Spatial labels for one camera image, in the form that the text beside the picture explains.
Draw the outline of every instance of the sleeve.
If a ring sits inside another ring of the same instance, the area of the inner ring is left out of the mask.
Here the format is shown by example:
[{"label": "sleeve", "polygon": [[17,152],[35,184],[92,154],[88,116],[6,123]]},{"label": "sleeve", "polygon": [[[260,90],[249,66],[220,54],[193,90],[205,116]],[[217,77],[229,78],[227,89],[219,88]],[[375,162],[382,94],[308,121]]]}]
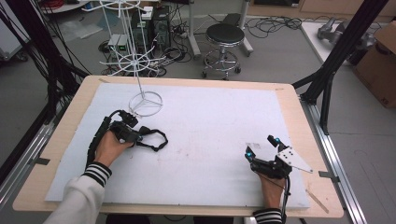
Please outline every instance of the sleeve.
[{"label": "sleeve", "polygon": [[280,209],[266,208],[253,213],[257,224],[281,224],[282,216]]},{"label": "sleeve", "polygon": [[94,224],[105,198],[105,184],[111,171],[102,163],[93,162],[80,177],[64,187],[64,199],[45,224]]}]

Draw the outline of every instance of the person's left hand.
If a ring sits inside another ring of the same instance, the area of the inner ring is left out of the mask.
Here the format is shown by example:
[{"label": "person's left hand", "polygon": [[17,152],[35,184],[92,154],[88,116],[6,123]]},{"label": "person's left hand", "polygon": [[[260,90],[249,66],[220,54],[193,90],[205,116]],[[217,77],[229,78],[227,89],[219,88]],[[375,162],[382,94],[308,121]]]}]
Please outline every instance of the person's left hand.
[{"label": "person's left hand", "polygon": [[116,135],[107,131],[101,139],[98,148],[96,149],[95,160],[109,167],[111,163],[125,150],[127,147],[133,146],[134,143],[120,143]]}]

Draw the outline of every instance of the cardboard box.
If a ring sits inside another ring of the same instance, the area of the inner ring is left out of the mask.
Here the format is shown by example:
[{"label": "cardboard box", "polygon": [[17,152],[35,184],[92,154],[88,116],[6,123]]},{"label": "cardboard box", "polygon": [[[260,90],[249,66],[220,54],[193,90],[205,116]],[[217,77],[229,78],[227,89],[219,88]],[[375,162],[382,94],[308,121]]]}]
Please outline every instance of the cardboard box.
[{"label": "cardboard box", "polygon": [[375,33],[377,43],[354,69],[384,107],[396,107],[396,21]]}]

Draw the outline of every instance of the white sleeve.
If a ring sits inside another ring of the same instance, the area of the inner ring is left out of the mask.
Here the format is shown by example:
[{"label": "white sleeve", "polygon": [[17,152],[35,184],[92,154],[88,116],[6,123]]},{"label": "white sleeve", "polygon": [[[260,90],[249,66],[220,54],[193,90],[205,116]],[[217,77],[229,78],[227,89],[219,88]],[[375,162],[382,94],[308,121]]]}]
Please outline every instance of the white sleeve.
[{"label": "white sleeve", "polygon": [[64,199],[45,224],[94,224],[105,197],[105,184],[111,171],[101,163],[90,164],[80,177],[64,187]]}]

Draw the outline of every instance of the stool wheel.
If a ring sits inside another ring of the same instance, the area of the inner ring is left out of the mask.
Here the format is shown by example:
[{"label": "stool wheel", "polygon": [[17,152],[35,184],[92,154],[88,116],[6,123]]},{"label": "stool wheel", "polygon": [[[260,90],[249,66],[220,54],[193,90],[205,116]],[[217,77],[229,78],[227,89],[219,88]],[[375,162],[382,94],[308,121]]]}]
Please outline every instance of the stool wheel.
[{"label": "stool wheel", "polygon": [[239,74],[239,73],[241,73],[241,67],[235,67],[235,73],[236,74]]}]

